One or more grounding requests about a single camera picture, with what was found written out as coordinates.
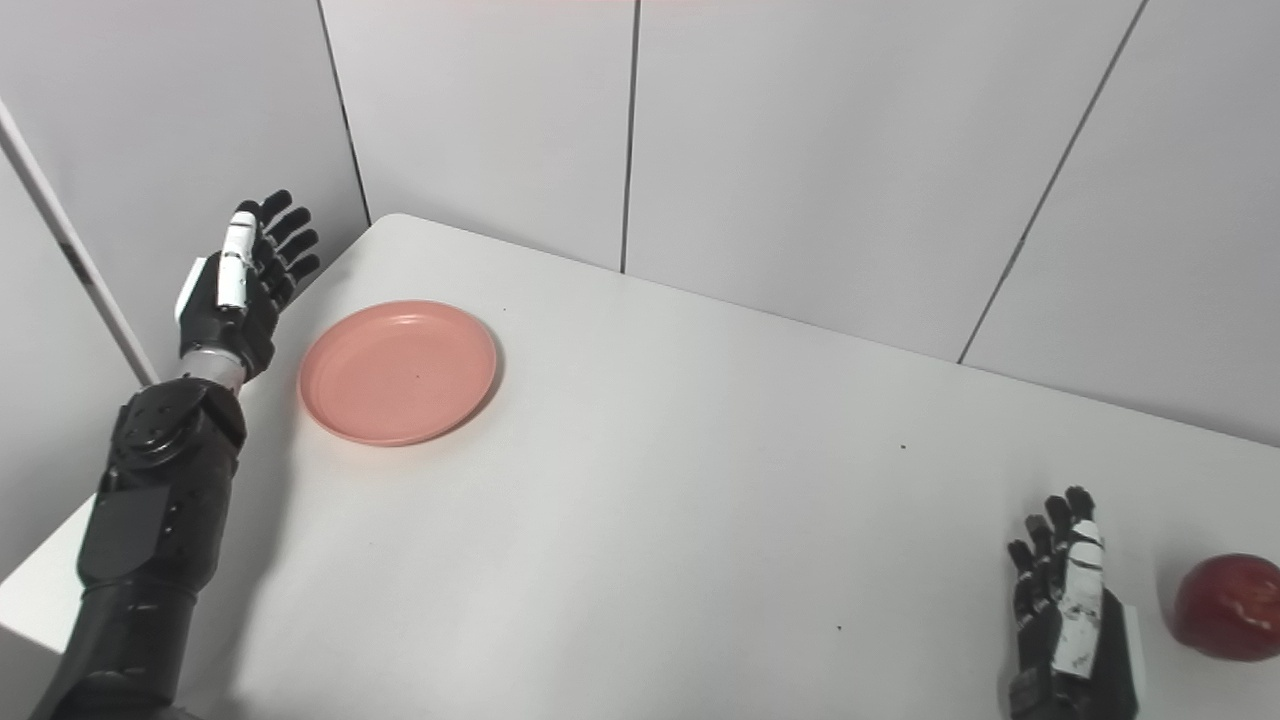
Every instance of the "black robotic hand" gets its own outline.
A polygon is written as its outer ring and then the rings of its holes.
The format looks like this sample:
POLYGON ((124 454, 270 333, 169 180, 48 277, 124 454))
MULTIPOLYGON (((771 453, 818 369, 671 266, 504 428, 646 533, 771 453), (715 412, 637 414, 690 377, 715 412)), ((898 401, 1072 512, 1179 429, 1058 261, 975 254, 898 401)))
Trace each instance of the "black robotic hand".
POLYGON ((1032 546, 1009 544, 1018 568, 1014 616, 1019 674, 1014 720, 1133 720, 1138 698, 1124 606, 1102 578, 1093 498, 1073 487, 1027 518, 1032 546))
POLYGON ((320 268, 307 209, 271 224, 292 202, 282 190, 239 205, 178 299, 180 377, 120 409, 77 562, 81 611, 32 720, 191 717, 173 702, 247 437, 236 393, 270 364, 280 310, 320 268))
POLYGON ((179 355, 229 356, 243 366, 244 382, 271 363, 271 334, 280 311, 293 300, 298 283, 320 269, 320 259, 306 254, 317 242, 316 232, 302 229, 311 211, 294 208, 275 220, 292 204, 285 190, 261 205, 241 202, 223 250, 192 266, 175 309, 179 355))

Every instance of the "robot finger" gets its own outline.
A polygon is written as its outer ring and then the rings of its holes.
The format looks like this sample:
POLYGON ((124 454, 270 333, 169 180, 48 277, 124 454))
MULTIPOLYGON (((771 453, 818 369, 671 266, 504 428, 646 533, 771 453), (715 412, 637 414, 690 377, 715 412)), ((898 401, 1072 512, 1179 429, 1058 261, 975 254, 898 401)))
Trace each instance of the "robot finger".
POLYGON ((1062 588, 1062 578, 1053 562, 1053 530, 1043 515, 1030 515, 1027 518, 1027 533, 1036 548, 1036 597, 1053 600, 1062 588))
POLYGON ((1018 582, 1014 584, 1014 620, 1021 628, 1036 616, 1034 588, 1036 556, 1023 541, 1009 543, 1009 557, 1018 569, 1018 582))
POLYGON ((271 220, 283 213, 289 205, 293 205, 293 196, 289 195, 289 191, 276 190, 270 197, 262 201, 262 208, 257 214, 257 222, 261 223, 262 227, 271 224, 271 220))
POLYGON ((320 236, 316 234, 316 231, 307 228, 284 241, 284 245, 276 250, 276 254, 282 260, 284 260, 285 264, 289 264, 297 260, 307 250, 315 247, 317 242, 320 242, 320 236))
POLYGON ((1079 486, 1066 488, 1066 502, 1070 503, 1075 520, 1093 520, 1093 496, 1088 491, 1079 486))
POLYGON ((1071 506, 1062 496, 1055 495, 1044 501, 1044 512, 1053 521, 1053 550, 1068 544, 1071 537, 1071 525, 1075 524, 1071 516, 1071 506))
POLYGON ((302 225, 306 225, 310 222, 311 210, 307 210, 306 208, 294 208, 283 218, 276 220, 276 223, 266 231, 266 234, 271 238, 271 245, 279 247, 284 245, 284 241, 287 241, 291 234, 298 232, 302 225))
POLYGON ((284 274, 269 290, 275 306, 284 310, 293 300, 298 283, 311 273, 320 269, 320 259, 315 255, 306 255, 297 263, 289 265, 284 274))

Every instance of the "white finger segment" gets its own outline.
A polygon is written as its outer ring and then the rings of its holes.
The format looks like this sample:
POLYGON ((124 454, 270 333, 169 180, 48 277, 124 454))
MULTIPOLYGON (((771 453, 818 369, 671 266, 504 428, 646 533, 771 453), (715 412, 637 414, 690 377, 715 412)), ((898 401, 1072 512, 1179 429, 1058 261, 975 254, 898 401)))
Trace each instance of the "white finger segment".
POLYGON ((1073 528, 1075 542, 1066 556, 1066 578, 1062 598, 1062 630, 1053 652, 1053 670, 1089 678, 1102 633, 1102 560, 1103 550, 1098 527, 1089 520, 1073 528))
POLYGON ((232 215, 223 241, 223 254, 218 259, 218 306, 246 305, 244 288, 248 279, 250 249, 257 232, 257 218, 246 210, 232 215))

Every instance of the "wall seam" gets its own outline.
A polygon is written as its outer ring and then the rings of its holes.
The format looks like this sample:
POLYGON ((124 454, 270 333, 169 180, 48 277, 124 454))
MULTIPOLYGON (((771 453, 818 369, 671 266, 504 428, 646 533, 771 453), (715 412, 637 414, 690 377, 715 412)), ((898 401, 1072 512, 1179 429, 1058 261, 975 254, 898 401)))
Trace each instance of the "wall seam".
POLYGON ((960 351, 960 359, 956 364, 963 365, 965 359, 969 356, 969 350, 973 348, 973 342, 978 338, 978 332, 982 329, 983 323, 987 322, 987 315, 991 313, 991 307, 996 304, 996 296, 1005 287, 1005 281, 1009 279, 1009 274, 1014 270, 1014 265, 1018 263, 1019 256, 1023 254, 1023 247, 1027 246, 1027 237, 1032 232, 1032 227, 1036 225, 1036 220, 1039 219, 1041 210, 1044 209, 1044 202, 1048 200, 1051 192, 1053 192, 1053 186, 1057 183, 1059 176, 1062 174, 1062 168, 1066 165, 1068 158, 1075 149, 1075 141, 1079 140, 1080 132, 1084 129, 1085 123, 1089 122, 1089 115, 1093 114, 1093 108, 1098 104, 1098 97, 1102 96, 1102 91, 1107 86, 1107 81, 1111 79, 1111 73, 1116 68, 1116 63, 1120 60, 1120 55, 1124 53, 1125 46, 1129 45, 1129 37, 1133 36, 1133 31, 1138 27, 1138 20, 1142 19, 1143 10, 1147 9, 1147 3, 1149 0, 1142 0, 1138 4, 1138 10, 1134 12, 1133 19, 1129 20, 1129 27, 1125 28, 1124 35, 1120 37, 1120 44, 1116 46, 1115 53, 1111 54, 1111 61, 1107 63, 1107 69, 1102 73, 1102 79, 1098 81, 1098 86, 1093 90, 1093 96, 1089 97, 1088 105, 1084 106, 1084 113, 1080 115, 1080 122, 1075 124, 1075 131, 1071 132, 1071 138, 1066 142, 1066 147, 1062 150, 1062 155, 1057 160, 1052 174, 1050 174, 1048 183, 1044 186, 1044 191, 1041 192, 1039 200, 1036 202, 1036 208, 1032 210, 1030 218, 1027 220, 1027 227, 1023 228, 1023 234, 1018 238, 1018 245, 1014 246, 1014 251, 1009 255, 1009 260, 1005 263, 1004 272, 1000 273, 1000 279, 996 281, 996 287, 991 291, 991 296, 987 297, 987 305, 983 306, 982 314, 978 315, 978 323, 974 324, 973 331, 969 333, 969 340, 964 343, 964 350, 960 351))

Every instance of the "robotic hand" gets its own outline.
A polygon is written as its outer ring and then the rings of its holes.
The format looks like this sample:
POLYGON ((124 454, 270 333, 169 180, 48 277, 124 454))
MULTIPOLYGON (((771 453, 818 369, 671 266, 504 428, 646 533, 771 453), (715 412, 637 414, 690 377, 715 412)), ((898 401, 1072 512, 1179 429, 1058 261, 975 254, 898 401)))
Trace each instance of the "robotic hand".
POLYGON ((1073 487, 1027 519, 1032 547, 1009 544, 1018 569, 1019 674, 1014 720, 1133 720, 1138 697, 1124 606, 1103 584, 1093 498, 1073 487))
POLYGON ((270 364, 280 310, 320 268, 306 208, 271 224, 292 201, 282 190, 237 208, 223 250, 196 261, 179 296, 180 377, 120 409, 77 564, 81 611, 32 720, 188 717, 170 706, 246 438, 236 396, 270 364))

